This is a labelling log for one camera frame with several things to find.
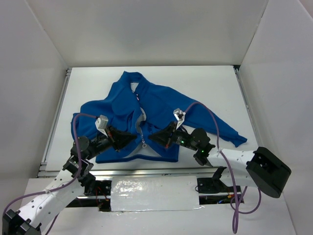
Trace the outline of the blue zip-up fleece jacket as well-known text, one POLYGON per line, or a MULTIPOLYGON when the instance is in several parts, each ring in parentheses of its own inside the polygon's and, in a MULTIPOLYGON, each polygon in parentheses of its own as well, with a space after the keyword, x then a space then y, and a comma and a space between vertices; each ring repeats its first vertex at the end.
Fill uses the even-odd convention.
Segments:
POLYGON ((85 116, 73 114, 72 134, 90 139, 99 133, 90 116, 104 115, 108 124, 118 130, 136 134, 137 138, 119 152, 109 149, 98 155, 96 163, 129 162, 135 159, 161 162, 177 162, 179 146, 174 144, 165 149, 148 139, 148 136, 164 129, 175 120, 175 109, 187 111, 184 125, 202 128, 206 132, 219 135, 221 139, 240 146, 247 138, 220 119, 215 113, 200 105, 198 101, 166 86, 149 82, 139 72, 123 72, 118 81, 111 86, 109 94, 102 100, 92 100, 80 108, 85 116), (141 134, 144 135, 146 148, 142 148, 141 134))

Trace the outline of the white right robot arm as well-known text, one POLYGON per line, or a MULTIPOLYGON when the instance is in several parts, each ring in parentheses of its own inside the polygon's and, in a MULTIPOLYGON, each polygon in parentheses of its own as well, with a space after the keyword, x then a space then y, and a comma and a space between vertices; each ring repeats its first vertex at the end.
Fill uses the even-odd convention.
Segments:
POLYGON ((149 139, 169 148, 173 144, 195 151, 194 159, 201 166, 217 168, 213 187, 225 191, 233 185, 258 188, 272 198, 279 198, 291 175, 291 169, 265 147, 254 151, 219 150, 210 143, 202 128, 192 133, 176 128, 171 122, 166 128, 149 136, 149 139))

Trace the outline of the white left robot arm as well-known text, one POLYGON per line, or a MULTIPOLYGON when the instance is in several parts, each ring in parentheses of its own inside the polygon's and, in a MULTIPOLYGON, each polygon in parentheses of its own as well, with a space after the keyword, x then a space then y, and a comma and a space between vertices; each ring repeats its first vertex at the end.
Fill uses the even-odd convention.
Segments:
POLYGON ((2 234, 40 235, 74 199, 95 192, 97 181, 90 172, 93 164, 89 160, 108 149, 120 151, 135 139, 136 135, 112 126, 104 128, 103 134, 92 140, 76 137, 70 158, 54 180, 42 191, 30 193, 32 200, 25 206, 4 212, 2 234))

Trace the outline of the silver zipper pull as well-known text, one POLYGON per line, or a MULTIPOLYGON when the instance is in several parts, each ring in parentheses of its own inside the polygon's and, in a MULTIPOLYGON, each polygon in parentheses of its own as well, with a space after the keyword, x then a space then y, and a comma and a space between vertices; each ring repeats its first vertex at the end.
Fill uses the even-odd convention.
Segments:
POLYGON ((141 134, 141 142, 142 142, 142 148, 146 148, 147 147, 147 144, 145 142, 145 139, 144 139, 144 135, 141 134))

